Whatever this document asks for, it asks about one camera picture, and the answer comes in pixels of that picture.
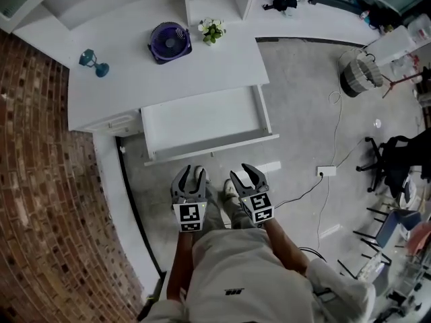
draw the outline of concrete floor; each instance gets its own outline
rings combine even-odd
[[[270,84],[263,86],[269,119],[280,138],[201,155],[162,165],[145,167],[145,139],[136,135],[123,140],[126,149],[127,177],[145,232],[162,270],[172,266],[178,228],[170,208],[170,183],[185,165],[203,165],[214,186],[222,189],[229,171],[241,170],[241,163],[255,166],[280,162],[281,169],[267,174],[274,203],[294,199],[319,180],[317,166],[331,165],[334,154],[334,130],[340,103],[332,105],[329,94],[338,90],[337,60],[350,46],[282,40],[260,43]],[[345,54],[341,65],[353,52]],[[385,87],[349,98],[343,94],[343,112],[337,132],[338,165],[365,136],[378,142],[395,135],[414,137],[418,133],[421,110],[409,85],[399,85],[384,100]],[[376,118],[382,127],[374,126]],[[372,177],[358,173],[357,165],[369,162],[369,144],[361,142],[337,169],[336,177],[324,180],[302,200],[280,207],[276,218],[299,246],[318,248],[319,212],[330,186],[329,198],[321,215],[319,252],[339,270],[337,259],[350,262],[356,270],[361,264],[362,243],[352,233],[370,225],[366,207],[375,206],[375,194],[366,192]]]

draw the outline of black office chair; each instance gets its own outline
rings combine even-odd
[[[391,137],[387,143],[377,147],[372,137],[365,138],[371,142],[377,162],[371,166],[357,166],[356,171],[368,171],[376,169],[373,185],[368,192],[376,190],[383,178],[389,187],[393,197],[397,197],[403,191],[403,184],[407,178],[411,166],[428,168],[431,165],[431,129],[426,129],[413,139],[399,135]],[[406,143],[403,147],[397,147],[398,143]]]

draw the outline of electric fan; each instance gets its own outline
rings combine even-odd
[[[151,34],[149,50],[159,65],[191,52],[189,31],[174,22],[161,23]]]

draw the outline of desk drawer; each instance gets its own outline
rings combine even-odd
[[[187,97],[141,109],[152,165],[278,138],[261,87]]]

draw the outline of metal stand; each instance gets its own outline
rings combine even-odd
[[[421,73],[416,73],[414,75],[410,75],[409,77],[403,78],[401,80],[397,80],[397,81],[392,81],[390,80],[388,77],[384,76],[382,74],[382,77],[384,77],[387,81],[389,81],[389,89],[386,91],[386,93],[383,95],[383,99],[387,96],[387,94],[399,83],[403,83],[404,81],[416,78],[422,76],[422,80],[428,80],[429,78],[431,78],[431,70],[429,70],[428,68],[424,67],[424,70]]]

